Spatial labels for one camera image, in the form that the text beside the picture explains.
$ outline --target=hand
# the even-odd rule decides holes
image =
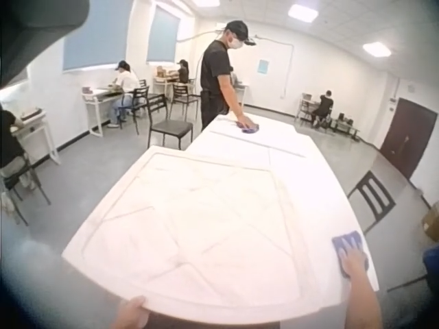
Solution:
[[[124,302],[119,308],[113,329],[144,328],[148,322],[150,311],[142,307],[146,298],[138,296]]]
[[[237,117],[237,120],[240,124],[242,124],[243,128],[254,129],[256,128],[256,123],[246,117],[244,114],[241,114]]]
[[[343,270],[350,277],[359,274],[366,274],[365,264],[367,256],[363,252],[363,246],[358,245],[357,248],[354,248],[351,247],[347,241],[343,240],[343,242],[347,253],[343,249],[340,249],[338,252],[340,259],[342,260]]]

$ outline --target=blue paper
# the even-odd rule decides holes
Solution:
[[[267,74],[268,73],[268,64],[267,60],[260,60],[258,66],[258,73]]]
[[[345,240],[352,248],[357,249],[358,245],[362,245],[361,235],[359,235],[359,232],[354,231],[349,234],[345,234],[342,236],[337,236],[332,239],[332,244],[334,245],[335,252],[337,253],[338,257],[338,263],[340,266],[340,271],[342,272],[342,275],[344,278],[349,278],[349,275],[343,270],[342,266],[342,260],[339,256],[339,250],[343,249],[346,252],[346,248],[344,246],[343,240]],[[369,260],[366,258],[366,262],[364,264],[364,267],[366,268],[366,271],[369,269]]]

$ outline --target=box on desk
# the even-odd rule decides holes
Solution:
[[[439,242],[439,202],[436,202],[423,218],[424,232],[435,242]]]

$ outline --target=white t-shirt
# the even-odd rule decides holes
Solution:
[[[133,72],[124,71],[119,73],[116,79],[116,85],[122,87],[123,91],[128,93],[135,88],[140,88],[140,82]]]

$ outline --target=black pants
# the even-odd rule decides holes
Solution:
[[[219,114],[227,114],[228,106],[222,95],[212,96],[209,91],[201,92],[201,122],[204,130]]]

